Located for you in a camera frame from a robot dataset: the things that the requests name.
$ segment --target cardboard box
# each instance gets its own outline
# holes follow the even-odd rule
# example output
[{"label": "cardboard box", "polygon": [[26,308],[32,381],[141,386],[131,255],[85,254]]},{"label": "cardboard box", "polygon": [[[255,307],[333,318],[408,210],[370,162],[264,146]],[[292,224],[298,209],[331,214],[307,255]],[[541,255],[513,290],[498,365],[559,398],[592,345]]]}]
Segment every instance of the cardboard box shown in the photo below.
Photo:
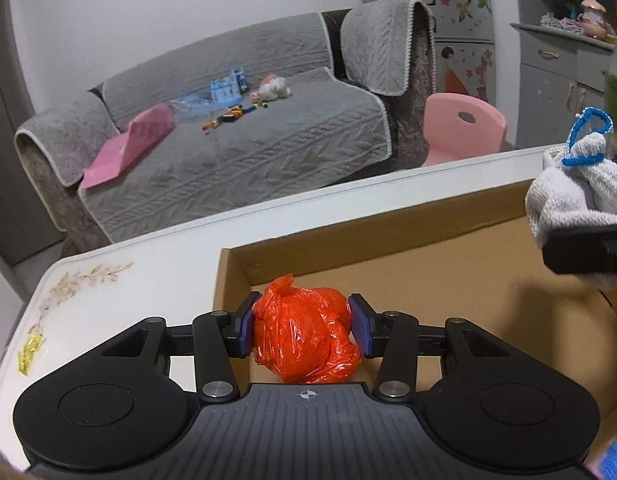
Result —
[{"label": "cardboard box", "polygon": [[[484,190],[224,250],[215,310],[282,274],[296,286],[361,293],[377,312],[399,310],[443,326],[464,317],[587,388],[602,413],[595,457],[617,433],[617,290],[606,296],[544,267],[524,211],[530,182]],[[369,384],[380,360],[353,380]],[[253,360],[234,360],[240,387],[277,382]],[[420,358],[417,387],[441,377]]]}]

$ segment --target gray sofa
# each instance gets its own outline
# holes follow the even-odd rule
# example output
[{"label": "gray sofa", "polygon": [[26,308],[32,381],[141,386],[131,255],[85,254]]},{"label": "gray sofa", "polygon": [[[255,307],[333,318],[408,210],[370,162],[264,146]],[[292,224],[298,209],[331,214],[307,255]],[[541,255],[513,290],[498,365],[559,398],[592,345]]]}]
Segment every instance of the gray sofa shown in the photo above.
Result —
[{"label": "gray sofa", "polygon": [[[15,136],[22,165],[74,250],[421,166],[428,155],[425,101],[435,80],[429,10],[415,0],[383,1],[207,38],[114,76],[23,124]],[[375,22],[382,22],[378,30]],[[401,50],[409,52],[385,44],[396,30]],[[409,37],[403,41],[400,34]],[[356,35],[365,36],[359,48]],[[374,88],[375,94],[365,89],[377,85],[377,71],[383,70],[372,62],[363,66],[370,48],[392,61],[386,65],[397,67],[397,78],[404,67],[404,88]],[[209,135],[198,124],[182,124],[123,176],[79,189],[82,171],[101,145],[135,115],[204,88],[236,66],[244,66],[251,88],[276,73],[288,78],[294,95]]]}]

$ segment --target white table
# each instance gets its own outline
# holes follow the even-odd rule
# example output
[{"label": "white table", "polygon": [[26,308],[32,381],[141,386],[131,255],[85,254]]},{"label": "white table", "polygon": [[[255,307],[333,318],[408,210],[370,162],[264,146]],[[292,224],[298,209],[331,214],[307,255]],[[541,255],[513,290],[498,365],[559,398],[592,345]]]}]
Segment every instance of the white table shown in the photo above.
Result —
[{"label": "white table", "polygon": [[[0,450],[28,466],[12,425],[13,406],[37,379],[148,316],[169,325],[189,324],[212,308],[220,250],[362,218],[419,203],[529,180],[541,171],[544,148],[500,153],[431,168],[402,171],[303,193],[189,222],[72,258],[52,266],[15,332],[0,372]],[[84,286],[44,320],[46,339],[28,377],[16,353],[40,306],[61,277],[89,274],[96,266],[123,266],[116,282]],[[82,284],[90,280],[78,278]],[[192,358],[174,358],[170,376],[194,391]]]}]

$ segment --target pink chair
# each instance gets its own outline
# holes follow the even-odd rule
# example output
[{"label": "pink chair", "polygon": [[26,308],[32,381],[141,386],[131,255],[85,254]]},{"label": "pink chair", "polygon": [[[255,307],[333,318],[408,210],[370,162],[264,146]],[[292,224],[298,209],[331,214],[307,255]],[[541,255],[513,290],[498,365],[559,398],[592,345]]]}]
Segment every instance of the pink chair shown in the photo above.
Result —
[{"label": "pink chair", "polygon": [[506,119],[489,103],[460,94],[429,96],[425,138],[430,145],[425,166],[498,153],[506,135]]}]

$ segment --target gray gripper base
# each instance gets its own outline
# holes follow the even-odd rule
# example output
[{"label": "gray gripper base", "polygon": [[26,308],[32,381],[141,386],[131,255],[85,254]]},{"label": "gray gripper base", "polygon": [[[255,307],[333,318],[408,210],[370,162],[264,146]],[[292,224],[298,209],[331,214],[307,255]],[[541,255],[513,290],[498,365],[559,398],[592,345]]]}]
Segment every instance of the gray gripper base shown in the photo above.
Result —
[{"label": "gray gripper base", "polygon": [[52,480],[586,480],[575,467],[507,476],[440,449],[405,406],[372,400],[359,384],[253,384],[230,404],[204,408],[162,455],[111,473],[34,466]]}]

